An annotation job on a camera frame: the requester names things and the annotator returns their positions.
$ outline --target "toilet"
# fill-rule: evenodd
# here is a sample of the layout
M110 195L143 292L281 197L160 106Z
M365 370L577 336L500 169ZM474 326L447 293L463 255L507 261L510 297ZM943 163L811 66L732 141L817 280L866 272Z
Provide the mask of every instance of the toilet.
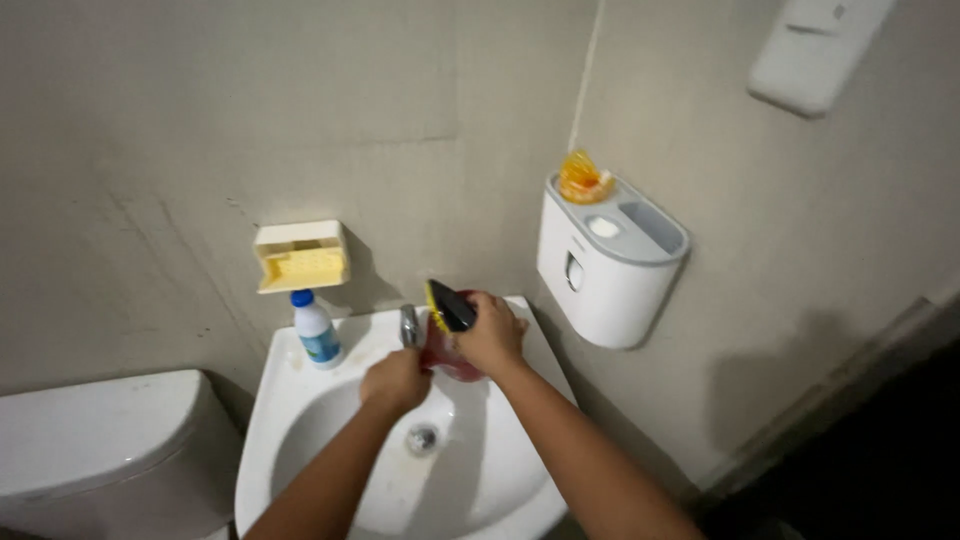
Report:
M241 439L197 370L0 398L0 528L55 539L225 534Z

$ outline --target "sink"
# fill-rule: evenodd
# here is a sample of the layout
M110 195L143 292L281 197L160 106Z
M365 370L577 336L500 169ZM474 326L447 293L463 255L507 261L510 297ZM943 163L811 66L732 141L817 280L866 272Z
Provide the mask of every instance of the sink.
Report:
M573 394L525 299L524 355L571 402ZM426 309L418 309L425 328ZM292 328L276 331L253 407L236 491L236 524L253 522L360 406L367 368L401 347L399 310L334 321L347 357L314 369ZM351 540L534 539L566 504L503 392L489 379L436 373L422 405L387 437L357 509Z

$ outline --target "chrome faucet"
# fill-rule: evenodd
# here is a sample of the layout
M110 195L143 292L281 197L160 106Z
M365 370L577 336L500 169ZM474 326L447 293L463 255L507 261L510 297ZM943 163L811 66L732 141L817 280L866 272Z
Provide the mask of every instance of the chrome faucet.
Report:
M413 304L400 307L400 341L404 347L417 347L420 344L420 322Z

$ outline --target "white dispenser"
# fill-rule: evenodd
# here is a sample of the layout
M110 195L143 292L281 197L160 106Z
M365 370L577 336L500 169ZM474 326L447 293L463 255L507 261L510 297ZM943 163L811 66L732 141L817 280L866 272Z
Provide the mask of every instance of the white dispenser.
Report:
M680 261L683 227L617 179L605 201L568 203L546 183L537 270L573 329L610 349L635 346L650 329Z

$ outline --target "bleach bottle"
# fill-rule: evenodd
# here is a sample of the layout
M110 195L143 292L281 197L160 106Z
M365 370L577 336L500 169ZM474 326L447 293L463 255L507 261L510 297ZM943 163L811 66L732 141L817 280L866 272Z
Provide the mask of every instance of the bleach bottle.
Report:
M295 290L290 293L290 304L294 305L294 328L313 365L319 369L340 365L340 339L329 313L313 301L313 291Z

